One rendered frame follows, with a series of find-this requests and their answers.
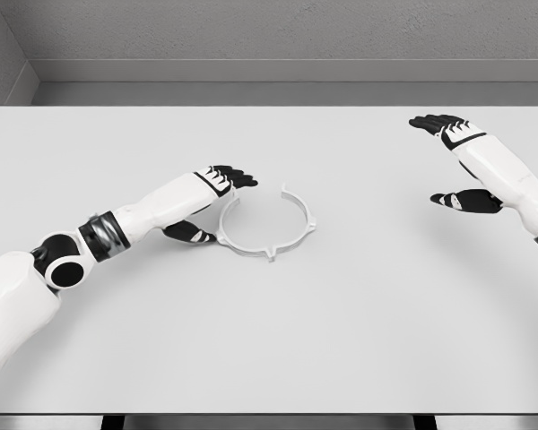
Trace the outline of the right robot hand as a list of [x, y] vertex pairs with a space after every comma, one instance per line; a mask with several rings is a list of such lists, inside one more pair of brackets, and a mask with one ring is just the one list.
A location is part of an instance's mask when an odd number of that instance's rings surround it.
[[482, 189], [435, 193], [430, 200], [438, 205], [471, 213], [497, 213], [515, 207], [524, 199], [517, 175], [524, 164], [495, 136], [469, 121], [451, 115], [416, 116], [409, 125], [441, 140]]

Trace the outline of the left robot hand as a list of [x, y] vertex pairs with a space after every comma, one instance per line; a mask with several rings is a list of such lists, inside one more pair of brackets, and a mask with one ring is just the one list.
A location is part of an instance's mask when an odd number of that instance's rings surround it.
[[165, 227], [162, 232], [166, 237], [189, 244], [215, 243], [217, 237], [206, 232], [187, 217], [203, 211], [213, 202], [221, 199], [233, 188], [255, 187], [258, 182], [243, 170], [227, 165], [213, 165], [185, 174], [172, 182], [167, 191], [173, 194], [175, 223]]

